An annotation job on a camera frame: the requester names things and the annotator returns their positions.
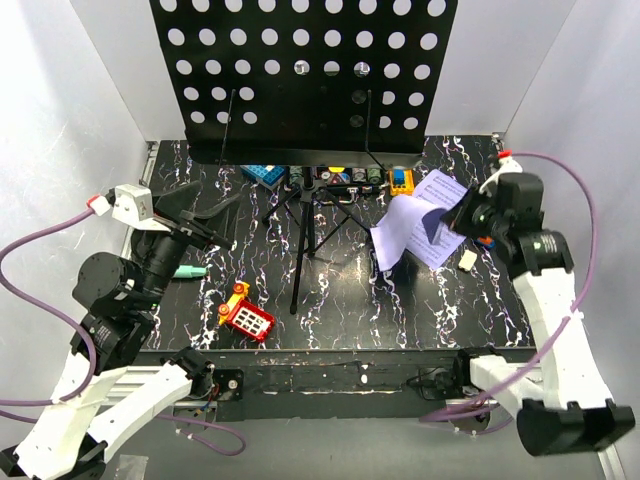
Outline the black music stand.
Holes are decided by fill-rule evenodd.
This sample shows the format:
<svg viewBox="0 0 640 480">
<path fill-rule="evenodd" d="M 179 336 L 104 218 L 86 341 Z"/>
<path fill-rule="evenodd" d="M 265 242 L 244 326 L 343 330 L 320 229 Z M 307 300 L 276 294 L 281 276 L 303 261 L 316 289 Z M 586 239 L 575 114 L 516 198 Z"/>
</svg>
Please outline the black music stand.
<svg viewBox="0 0 640 480">
<path fill-rule="evenodd" d="M 297 253 L 314 255 L 313 166 L 416 166 L 454 1 L 154 1 L 152 21 L 201 163 L 299 165 Z"/>
</svg>

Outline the sheet music page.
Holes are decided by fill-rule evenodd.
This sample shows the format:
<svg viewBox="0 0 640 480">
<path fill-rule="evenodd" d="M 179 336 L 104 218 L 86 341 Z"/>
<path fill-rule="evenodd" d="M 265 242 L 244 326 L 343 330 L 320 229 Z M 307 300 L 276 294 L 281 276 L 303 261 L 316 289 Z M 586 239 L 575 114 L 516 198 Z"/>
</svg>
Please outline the sheet music page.
<svg viewBox="0 0 640 480">
<path fill-rule="evenodd" d="M 414 227 L 407 250 L 431 269 L 443 266 L 465 239 L 451 232 L 442 222 L 442 216 L 466 192 L 466 187 L 438 170 L 429 172 L 413 192 L 414 198 L 426 203 L 428 211 Z"/>
<path fill-rule="evenodd" d="M 444 227 L 440 219 L 446 211 L 413 196 L 394 197 L 386 214 L 370 230 L 379 270 L 388 271 L 400 261 L 415 228 L 426 235 L 428 246 L 440 246 Z"/>
</svg>

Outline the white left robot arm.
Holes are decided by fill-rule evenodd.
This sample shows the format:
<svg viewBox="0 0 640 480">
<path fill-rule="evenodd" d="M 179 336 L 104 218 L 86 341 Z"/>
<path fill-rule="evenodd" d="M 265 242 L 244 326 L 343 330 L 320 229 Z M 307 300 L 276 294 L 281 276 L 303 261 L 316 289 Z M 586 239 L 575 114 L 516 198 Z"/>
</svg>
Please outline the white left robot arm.
<svg viewBox="0 0 640 480">
<path fill-rule="evenodd" d="M 112 388 L 134 364 L 154 330 L 161 302 L 189 248 L 230 249 L 237 196 L 195 212 L 198 182 L 159 195 L 124 184 L 90 198 L 85 216 L 110 215 L 130 227 L 131 251 L 98 252 L 80 267 L 73 298 L 84 307 L 61 377 L 40 416 L 19 444 L 1 453 L 9 477 L 97 479 L 119 448 L 151 420 L 183 399 L 215 401 L 237 395 L 238 370 L 218 370 L 204 354 L 185 347 L 113 406 Z"/>
</svg>

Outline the mint green toy microphone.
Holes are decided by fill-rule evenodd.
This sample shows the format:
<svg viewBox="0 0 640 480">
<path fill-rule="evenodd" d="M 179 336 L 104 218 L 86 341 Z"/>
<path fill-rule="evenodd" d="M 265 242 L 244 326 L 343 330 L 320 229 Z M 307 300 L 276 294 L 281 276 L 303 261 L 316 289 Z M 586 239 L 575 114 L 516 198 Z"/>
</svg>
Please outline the mint green toy microphone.
<svg viewBox="0 0 640 480">
<path fill-rule="evenodd" d="M 180 265 L 173 274 L 177 280 L 194 280 L 207 276 L 207 269 L 200 266 Z"/>
</svg>

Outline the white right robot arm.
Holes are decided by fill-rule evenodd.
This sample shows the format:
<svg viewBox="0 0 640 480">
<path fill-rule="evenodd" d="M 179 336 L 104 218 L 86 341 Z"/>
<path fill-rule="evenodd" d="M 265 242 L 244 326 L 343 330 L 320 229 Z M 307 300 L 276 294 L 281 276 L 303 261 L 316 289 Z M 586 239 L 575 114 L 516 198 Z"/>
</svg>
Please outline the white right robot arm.
<svg viewBox="0 0 640 480">
<path fill-rule="evenodd" d="M 614 401 L 596 365 L 568 244 L 542 225 L 543 192 L 534 174 L 496 173 L 443 217 L 461 235 L 495 241 L 536 346 L 521 368 L 495 353 L 470 354 L 452 383 L 464 397 L 482 393 L 496 400 L 532 456 L 601 452 L 634 428 L 635 416 Z"/>
</svg>

